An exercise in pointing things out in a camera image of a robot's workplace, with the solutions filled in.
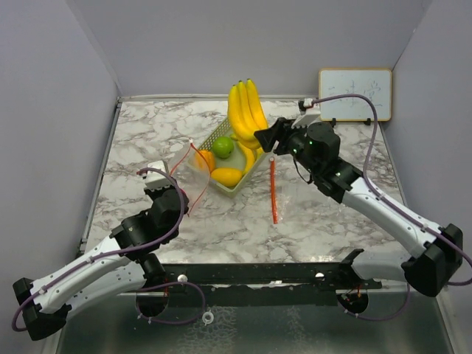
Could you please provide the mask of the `clear zip bag red zipper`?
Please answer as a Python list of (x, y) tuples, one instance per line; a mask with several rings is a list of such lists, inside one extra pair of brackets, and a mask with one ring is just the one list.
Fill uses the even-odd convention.
[(187, 216), (190, 218), (199, 208), (207, 193), (210, 173), (194, 165), (194, 155), (199, 149), (190, 139), (177, 150), (168, 163), (170, 175), (178, 182), (189, 199)]

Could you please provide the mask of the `yellow banana bunch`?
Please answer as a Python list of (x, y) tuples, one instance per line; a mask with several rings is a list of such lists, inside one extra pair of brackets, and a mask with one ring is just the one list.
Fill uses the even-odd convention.
[(259, 149), (260, 143), (254, 133), (267, 129), (268, 122), (253, 80), (240, 80), (231, 87), (227, 116), (237, 140), (246, 148)]

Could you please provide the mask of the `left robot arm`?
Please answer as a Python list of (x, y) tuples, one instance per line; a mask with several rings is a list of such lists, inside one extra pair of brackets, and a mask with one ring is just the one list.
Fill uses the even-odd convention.
[(14, 317), (23, 319), (33, 341), (58, 332), (96, 302), (127, 291), (155, 291), (165, 283), (166, 271), (154, 252), (178, 236), (189, 199), (172, 185), (145, 193), (151, 207), (123, 220), (93, 249), (50, 275), (14, 282), (19, 304)]

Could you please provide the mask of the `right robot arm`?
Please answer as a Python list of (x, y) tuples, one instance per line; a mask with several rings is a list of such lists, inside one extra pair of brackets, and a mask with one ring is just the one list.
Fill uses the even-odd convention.
[(340, 157), (341, 140), (330, 124), (292, 124), (280, 117), (254, 135), (265, 152), (291, 155), (322, 194), (360, 212), (403, 247), (390, 254), (354, 251), (339, 269), (340, 283), (356, 288), (364, 280), (395, 280), (425, 296), (438, 295), (462, 264), (462, 231), (453, 224), (441, 227), (421, 217), (376, 187), (365, 173)]

